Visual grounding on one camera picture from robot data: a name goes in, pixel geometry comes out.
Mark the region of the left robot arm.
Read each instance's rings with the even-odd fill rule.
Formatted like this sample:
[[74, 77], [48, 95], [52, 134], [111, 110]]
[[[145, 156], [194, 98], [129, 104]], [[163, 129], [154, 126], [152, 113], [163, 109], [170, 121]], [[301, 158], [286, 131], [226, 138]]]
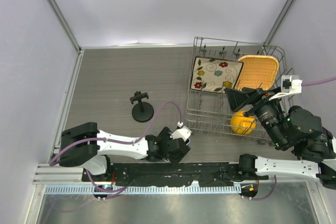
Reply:
[[168, 161], [179, 163], [190, 151], [192, 131], [178, 125], [175, 131], [168, 127], [157, 135], [137, 139], [107, 133], [98, 129], [95, 122], [88, 122], [61, 134], [60, 155], [56, 161], [62, 167], [81, 167], [105, 182], [112, 174], [109, 155], [125, 156], [148, 162]]

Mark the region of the black phone stand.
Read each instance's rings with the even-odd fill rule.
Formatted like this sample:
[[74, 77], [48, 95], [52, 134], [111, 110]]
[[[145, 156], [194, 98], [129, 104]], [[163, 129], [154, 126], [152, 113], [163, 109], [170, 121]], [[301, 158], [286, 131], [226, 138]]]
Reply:
[[134, 95], [130, 98], [130, 102], [133, 105], [132, 117], [135, 121], [140, 123], [148, 122], [154, 116], [153, 106], [143, 99], [148, 99], [149, 95], [145, 92], [136, 91]]

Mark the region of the blue-cased smartphone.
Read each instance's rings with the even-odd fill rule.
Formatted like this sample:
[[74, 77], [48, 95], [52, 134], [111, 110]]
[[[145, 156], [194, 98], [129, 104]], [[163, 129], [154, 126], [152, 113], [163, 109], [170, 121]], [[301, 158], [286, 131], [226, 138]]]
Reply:
[[188, 138], [186, 141], [185, 141], [185, 144], [188, 146], [190, 144], [190, 139]]

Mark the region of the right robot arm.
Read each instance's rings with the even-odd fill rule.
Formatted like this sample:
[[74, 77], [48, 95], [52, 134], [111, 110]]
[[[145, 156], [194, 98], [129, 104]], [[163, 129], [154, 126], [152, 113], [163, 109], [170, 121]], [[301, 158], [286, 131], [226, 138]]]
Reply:
[[325, 188], [335, 189], [335, 138], [322, 126], [319, 116], [296, 105], [285, 113], [280, 101], [287, 93], [280, 88], [267, 91], [227, 88], [225, 94], [232, 112], [251, 105], [244, 116], [255, 116], [275, 149], [291, 150], [297, 158], [288, 161], [244, 154], [237, 166], [239, 177], [297, 176], [311, 178]]

